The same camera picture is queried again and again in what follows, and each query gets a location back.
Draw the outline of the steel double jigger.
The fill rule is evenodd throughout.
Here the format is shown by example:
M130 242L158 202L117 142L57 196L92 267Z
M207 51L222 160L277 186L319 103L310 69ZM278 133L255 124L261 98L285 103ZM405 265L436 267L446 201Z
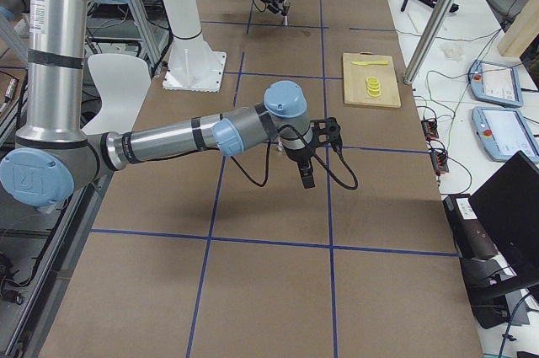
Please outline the steel double jigger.
M282 14L282 25L283 26L288 26L289 25L289 22L288 22L288 13L290 11L290 6L291 4L287 1L283 2L283 5L282 5L282 11L281 11L281 14Z

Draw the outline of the lemon slices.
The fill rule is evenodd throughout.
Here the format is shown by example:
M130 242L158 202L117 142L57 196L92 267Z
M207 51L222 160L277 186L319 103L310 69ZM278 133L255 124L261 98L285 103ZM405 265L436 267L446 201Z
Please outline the lemon slices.
M371 98L379 98L382 94L382 85L377 77L366 78L366 92Z

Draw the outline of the wooden cutting board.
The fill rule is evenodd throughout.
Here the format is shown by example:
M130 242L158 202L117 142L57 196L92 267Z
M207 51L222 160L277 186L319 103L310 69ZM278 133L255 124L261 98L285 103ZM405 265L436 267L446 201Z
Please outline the wooden cutting board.
M344 102L351 105L400 108L393 60L390 56L344 53Z

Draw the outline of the yellow plastic knife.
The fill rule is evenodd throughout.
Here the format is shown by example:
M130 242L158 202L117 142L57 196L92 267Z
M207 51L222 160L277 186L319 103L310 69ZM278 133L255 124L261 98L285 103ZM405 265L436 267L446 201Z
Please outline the yellow plastic knife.
M362 66L362 67L366 67L366 66L388 66L388 65L389 65L389 61L385 61L385 60L378 60L378 61L352 61L351 64L352 64L352 65L355 65L355 66Z

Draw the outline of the white chair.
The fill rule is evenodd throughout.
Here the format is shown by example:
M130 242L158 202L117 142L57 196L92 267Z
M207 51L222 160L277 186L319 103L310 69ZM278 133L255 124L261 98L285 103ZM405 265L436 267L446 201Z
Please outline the white chair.
M96 54L88 68L101 98L101 109L84 127L89 135L131 131L151 85L148 65L123 54Z

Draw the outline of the crumpled white tissue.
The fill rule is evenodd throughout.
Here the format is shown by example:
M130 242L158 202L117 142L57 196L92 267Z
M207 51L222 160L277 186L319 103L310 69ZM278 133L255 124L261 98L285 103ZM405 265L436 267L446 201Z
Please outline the crumpled white tissue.
M446 60L460 61L464 55L464 49L461 44L457 43L444 43L440 46Z

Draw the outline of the lower teach pendant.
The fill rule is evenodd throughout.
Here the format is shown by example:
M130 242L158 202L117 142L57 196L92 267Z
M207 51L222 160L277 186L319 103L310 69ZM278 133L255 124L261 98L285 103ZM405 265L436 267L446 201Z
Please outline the lower teach pendant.
M472 109L472 124L494 161L506 162L517 152L523 152L538 163L538 143L519 110L478 106Z

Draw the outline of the teach pendant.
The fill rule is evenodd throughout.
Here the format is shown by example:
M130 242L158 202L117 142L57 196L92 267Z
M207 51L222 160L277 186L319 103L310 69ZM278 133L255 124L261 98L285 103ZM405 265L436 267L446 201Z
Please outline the teach pendant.
M538 143L519 110L478 106L472 109L472 124L494 161L506 162L517 152L523 152L538 163Z
M467 76L476 100L512 108L524 105L516 67L476 60Z

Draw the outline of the upper teach pendant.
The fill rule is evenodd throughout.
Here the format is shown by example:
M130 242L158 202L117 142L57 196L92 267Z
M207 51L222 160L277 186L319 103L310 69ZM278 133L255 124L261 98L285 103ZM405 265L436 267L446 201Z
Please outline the upper teach pendant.
M476 60L467 76L476 100L512 108L524 105L516 67Z

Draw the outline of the black laptop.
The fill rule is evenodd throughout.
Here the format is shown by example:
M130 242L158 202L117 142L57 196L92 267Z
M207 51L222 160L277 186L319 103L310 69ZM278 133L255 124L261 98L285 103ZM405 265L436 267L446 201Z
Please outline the black laptop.
M478 220L513 266L538 266L538 167L518 151L470 198Z

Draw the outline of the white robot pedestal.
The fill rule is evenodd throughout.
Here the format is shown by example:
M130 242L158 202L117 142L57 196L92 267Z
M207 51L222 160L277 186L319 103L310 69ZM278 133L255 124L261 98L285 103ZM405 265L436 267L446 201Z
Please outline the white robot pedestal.
M169 90L217 92L227 54L206 43L196 0L163 0L173 42L163 87Z

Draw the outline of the aluminium frame post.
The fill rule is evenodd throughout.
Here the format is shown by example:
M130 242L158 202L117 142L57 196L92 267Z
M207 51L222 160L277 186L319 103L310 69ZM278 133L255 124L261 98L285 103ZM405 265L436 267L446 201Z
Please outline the aluminium frame post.
M404 73L403 82L405 84L411 85L414 82L453 3L454 0L438 0L435 5Z

